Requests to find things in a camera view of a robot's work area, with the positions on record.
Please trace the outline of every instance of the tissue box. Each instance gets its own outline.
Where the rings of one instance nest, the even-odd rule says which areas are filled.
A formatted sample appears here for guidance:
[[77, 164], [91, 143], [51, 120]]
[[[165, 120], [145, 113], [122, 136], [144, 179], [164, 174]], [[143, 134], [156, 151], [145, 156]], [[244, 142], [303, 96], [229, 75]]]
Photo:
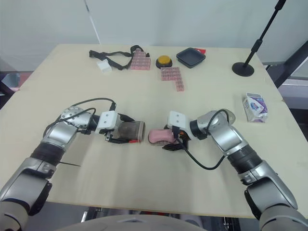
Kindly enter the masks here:
[[268, 108], [261, 95], [246, 93], [243, 105], [248, 122], [265, 122], [268, 117]]

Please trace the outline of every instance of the black stand base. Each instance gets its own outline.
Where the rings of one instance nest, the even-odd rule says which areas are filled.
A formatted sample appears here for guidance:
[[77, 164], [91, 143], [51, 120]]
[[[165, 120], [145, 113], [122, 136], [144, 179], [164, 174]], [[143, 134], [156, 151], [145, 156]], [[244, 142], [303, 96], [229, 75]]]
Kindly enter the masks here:
[[251, 65], [247, 65], [247, 67], [243, 67], [244, 63], [235, 63], [232, 66], [232, 71], [239, 75], [239, 76], [244, 76], [244, 77], [248, 77], [251, 76], [255, 70]]

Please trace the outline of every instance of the black dish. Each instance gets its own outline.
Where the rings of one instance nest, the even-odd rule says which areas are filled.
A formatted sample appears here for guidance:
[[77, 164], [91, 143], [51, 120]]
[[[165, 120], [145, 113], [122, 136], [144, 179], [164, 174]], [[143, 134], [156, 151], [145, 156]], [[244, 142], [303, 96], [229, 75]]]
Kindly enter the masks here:
[[178, 53], [177, 58], [180, 63], [193, 68], [205, 59], [205, 55], [190, 47]]

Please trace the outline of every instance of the pink building block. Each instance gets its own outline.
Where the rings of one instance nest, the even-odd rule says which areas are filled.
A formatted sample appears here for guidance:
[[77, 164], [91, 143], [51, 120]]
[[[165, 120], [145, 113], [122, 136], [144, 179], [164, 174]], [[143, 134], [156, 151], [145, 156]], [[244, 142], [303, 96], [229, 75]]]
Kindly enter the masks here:
[[131, 70], [150, 70], [151, 67], [151, 58], [146, 57], [146, 53], [140, 49], [136, 49], [134, 52], [133, 60], [130, 64]]
[[184, 83], [179, 67], [162, 67], [161, 78], [162, 81], [174, 80], [177, 91], [184, 91]]

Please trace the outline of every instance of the microphone stand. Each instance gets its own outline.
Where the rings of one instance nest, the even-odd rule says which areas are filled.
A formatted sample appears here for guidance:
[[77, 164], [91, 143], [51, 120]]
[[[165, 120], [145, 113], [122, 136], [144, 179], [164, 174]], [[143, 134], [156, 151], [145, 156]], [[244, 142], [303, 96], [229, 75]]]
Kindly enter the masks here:
[[265, 36], [267, 30], [269, 29], [271, 23], [274, 21], [274, 18], [276, 16], [276, 14], [278, 13], [278, 11], [282, 9], [285, 1], [286, 0], [279, 0], [278, 3], [276, 4], [275, 11], [274, 11], [273, 15], [271, 16], [268, 24], [266, 25], [265, 29], [263, 30], [262, 35], [260, 36], [259, 39], [256, 40], [253, 47], [251, 48], [251, 52], [250, 52], [248, 58], [246, 59], [245, 63], [239, 62], [239, 63], [233, 64], [232, 71], [234, 73], [236, 73], [239, 76], [248, 77], [248, 76], [251, 76], [255, 72], [254, 68], [251, 65], [249, 65], [248, 63], [250, 62], [252, 56], [254, 56], [254, 54], [258, 51], [259, 47], [261, 46], [261, 44], [263, 42], [263, 37]]

